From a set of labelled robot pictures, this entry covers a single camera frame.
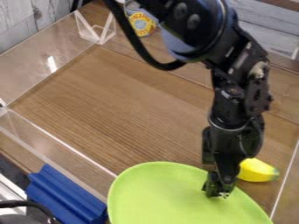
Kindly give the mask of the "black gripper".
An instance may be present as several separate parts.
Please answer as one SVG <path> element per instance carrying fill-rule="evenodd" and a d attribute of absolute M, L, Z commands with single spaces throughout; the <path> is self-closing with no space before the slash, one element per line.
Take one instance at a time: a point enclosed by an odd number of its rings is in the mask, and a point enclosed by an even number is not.
<path fill-rule="evenodd" d="M 251 117 L 239 127 L 228 127 L 209 119 L 209 126 L 201 132 L 201 162 L 215 165 L 201 190 L 207 198 L 225 199 L 235 189 L 235 183 L 224 184 L 220 179 L 239 175 L 240 163 L 253 158 L 264 142 L 264 118 Z"/>

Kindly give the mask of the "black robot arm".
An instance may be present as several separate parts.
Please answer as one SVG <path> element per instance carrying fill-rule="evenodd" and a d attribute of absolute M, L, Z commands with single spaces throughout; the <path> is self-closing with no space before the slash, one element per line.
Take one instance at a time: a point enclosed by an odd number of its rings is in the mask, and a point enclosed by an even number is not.
<path fill-rule="evenodd" d="M 211 165 L 201 190 L 208 198 L 233 191 L 240 163 L 264 141 L 269 94 L 267 51 L 239 26 L 228 0 L 136 0 L 157 22 L 172 56 L 211 70 L 213 100 L 201 132 L 201 162 Z"/>

